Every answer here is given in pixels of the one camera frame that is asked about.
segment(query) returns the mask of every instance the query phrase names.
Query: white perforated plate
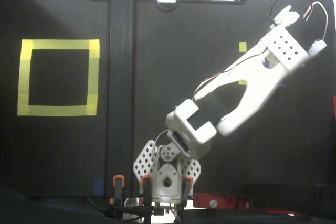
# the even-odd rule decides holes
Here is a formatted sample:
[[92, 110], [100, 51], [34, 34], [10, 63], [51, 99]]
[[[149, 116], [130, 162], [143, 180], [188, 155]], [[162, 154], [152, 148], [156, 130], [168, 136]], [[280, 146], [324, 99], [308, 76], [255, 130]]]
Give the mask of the white perforated plate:
[[154, 147], [154, 141], [149, 140], [133, 164], [133, 172], [139, 182], [141, 182], [141, 177], [144, 175], [153, 176], [152, 174], [154, 172], [154, 166], [155, 166], [153, 157], [153, 147]]
[[201, 165], [197, 160], [183, 155], [178, 157], [178, 161], [181, 163], [182, 177], [193, 178], [193, 187], [189, 192], [189, 196], [192, 196], [194, 194], [194, 185], [202, 171]]
[[277, 26], [260, 40], [289, 70], [294, 71], [308, 58], [308, 53], [283, 27]]

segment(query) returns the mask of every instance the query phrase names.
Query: small yellow tape piece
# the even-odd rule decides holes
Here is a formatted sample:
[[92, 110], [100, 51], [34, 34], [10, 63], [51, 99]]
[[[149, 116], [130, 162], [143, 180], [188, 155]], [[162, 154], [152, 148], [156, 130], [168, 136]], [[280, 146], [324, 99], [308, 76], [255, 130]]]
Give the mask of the small yellow tape piece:
[[239, 52], [247, 52], [247, 43], [239, 42]]
[[[89, 74], [87, 105], [39, 106], [29, 105], [30, 60], [33, 49], [88, 49]], [[100, 43], [98, 39], [23, 39], [20, 57], [17, 115], [80, 116], [97, 115]]]

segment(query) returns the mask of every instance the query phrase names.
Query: robotic arm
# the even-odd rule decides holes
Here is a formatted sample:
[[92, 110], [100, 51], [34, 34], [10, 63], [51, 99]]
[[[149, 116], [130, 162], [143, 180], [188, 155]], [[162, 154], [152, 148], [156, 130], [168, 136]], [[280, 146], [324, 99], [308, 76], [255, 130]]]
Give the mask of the robotic arm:
[[[302, 16], [304, 19], [308, 19], [315, 3], [319, 2], [308, 7]], [[156, 141], [148, 141], [133, 165], [141, 194], [144, 192], [143, 179], [149, 177], [155, 203], [182, 202], [183, 205], [183, 198], [193, 195], [193, 185], [201, 174], [197, 160], [210, 150], [210, 140], [217, 132], [228, 136], [237, 130], [263, 107], [285, 77], [327, 46], [323, 40], [316, 40], [309, 50], [303, 49], [286, 30], [300, 18], [290, 9], [291, 6], [287, 6], [275, 17], [270, 32], [256, 46], [225, 71], [204, 80], [192, 99], [185, 100], [168, 114], [168, 130], [160, 135], [167, 132], [171, 143], [156, 147]], [[237, 81], [246, 84], [239, 105], [231, 111], [219, 107], [212, 92]], [[186, 179], [190, 181], [190, 188], [183, 187]]]

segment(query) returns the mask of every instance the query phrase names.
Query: bolt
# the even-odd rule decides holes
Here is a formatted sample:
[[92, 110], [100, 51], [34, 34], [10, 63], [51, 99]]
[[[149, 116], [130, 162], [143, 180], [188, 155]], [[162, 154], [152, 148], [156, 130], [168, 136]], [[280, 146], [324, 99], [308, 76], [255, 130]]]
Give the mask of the bolt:
[[218, 202], [215, 201], [215, 200], [212, 200], [212, 201], [210, 201], [210, 206], [211, 206], [212, 208], [216, 208], [216, 207], [218, 206]]

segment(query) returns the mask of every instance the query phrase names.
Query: wire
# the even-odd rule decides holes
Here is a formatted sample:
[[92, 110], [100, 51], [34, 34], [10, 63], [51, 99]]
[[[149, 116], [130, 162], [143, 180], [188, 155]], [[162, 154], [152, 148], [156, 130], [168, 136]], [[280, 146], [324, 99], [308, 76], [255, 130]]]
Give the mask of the wire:
[[222, 71], [222, 72], [219, 72], [219, 73], [216, 73], [216, 74], [214, 74], [213, 76], [210, 76], [210, 77], [208, 77], [208, 78], [205, 78], [204, 81], [202, 81], [201, 84], [199, 84], [199, 85], [197, 86], [197, 88], [195, 89], [194, 94], [193, 94], [193, 97], [192, 97], [193, 100], [194, 100], [194, 96], [196, 95], [196, 93], [198, 92], [198, 90], [201, 89], [201, 88], [202, 88], [203, 86], [205, 86], [206, 84], [208, 84], [210, 81], [212, 81], [215, 77], [219, 76], [219, 75], [222, 74], [222, 73], [226, 73], [226, 72], [231, 71], [234, 67], [237, 67], [239, 64], [242, 64], [244, 61], [246, 61], [246, 60], [248, 60], [248, 59], [250, 59], [250, 58], [253, 58], [253, 57], [262, 55], [264, 52], [266, 52], [266, 50], [267, 50], [267, 47], [265, 47], [265, 50], [264, 50], [263, 52], [261, 52], [261, 53], [259, 53], [259, 54], [257, 54], [257, 55], [252, 55], [252, 56], [247, 57], [246, 59], [244, 59], [244, 60], [238, 62], [237, 64], [235, 64], [235, 65], [234, 65], [233, 67], [231, 67], [230, 69], [225, 70], [225, 71]]
[[[271, 10], [270, 10], [270, 19], [271, 19], [271, 21], [272, 21], [272, 23], [275, 25], [275, 26], [277, 26], [277, 24], [275, 23], [275, 21], [274, 21], [274, 19], [272, 18], [272, 11], [273, 11], [273, 6], [274, 6], [274, 4], [275, 4], [275, 2], [276, 2], [277, 0], [273, 0], [273, 3], [272, 3], [272, 5], [271, 5]], [[302, 14], [302, 16], [304, 16], [304, 14], [307, 14], [307, 13], [311, 13], [312, 11], [313, 11], [313, 0], [310, 0], [311, 1], [311, 8], [309, 9], [309, 10], [307, 10], [307, 11], [305, 11], [303, 14]]]
[[142, 218], [144, 218], [144, 216], [138, 216], [138, 217], [135, 217], [133, 219], [124, 220], [124, 222], [132, 222], [132, 221], [140, 220]]
[[[327, 11], [326, 11], [324, 5], [321, 4], [321, 2], [319, 2], [319, 1], [315, 1], [315, 2], [312, 4], [312, 6], [314, 6], [314, 5], [318, 5], [318, 6], [320, 6], [321, 9], [322, 9], [322, 11], [324, 11], [324, 14], [325, 14], [325, 16], [326, 16], [326, 21], [325, 21], [325, 24], [326, 24], [326, 25], [325, 25], [325, 27], [324, 27], [324, 33], [323, 33], [323, 38], [322, 38], [322, 39], [324, 40], [325, 37], [326, 37], [326, 34], [327, 34], [327, 29], [328, 29], [328, 13], [327, 13]], [[312, 6], [310, 5], [310, 6], [307, 8], [307, 11], [305, 11], [305, 13], [303, 14], [303, 18], [305, 18], [306, 21], [308, 21], [310, 15], [311, 15], [311, 13], [312, 13], [312, 12], [310, 12], [310, 13], [308, 14], [308, 10], [309, 10], [309, 9], [312, 9]]]
[[156, 160], [156, 157], [155, 157], [155, 147], [156, 147], [156, 143], [157, 143], [157, 141], [159, 140], [159, 137], [160, 137], [163, 133], [168, 132], [168, 131], [169, 131], [169, 130], [164, 130], [164, 131], [161, 132], [161, 133], [157, 136], [157, 138], [155, 139], [154, 146], [153, 146], [153, 150], [152, 150], [152, 155], [153, 155], [154, 160]]
[[[174, 210], [171, 209], [170, 211], [171, 211], [172, 214], [175, 216], [175, 212], [174, 212]], [[175, 216], [175, 220], [176, 220], [177, 222], [180, 222], [180, 221], [181, 221], [181, 218], [180, 218], [178, 215], [176, 215], [176, 216]]]
[[105, 211], [100, 209], [95, 203], [93, 203], [93, 201], [87, 197], [86, 200], [89, 202], [89, 204], [91, 205], [91, 207], [93, 207], [95, 210], [102, 212], [103, 214], [105, 214]]

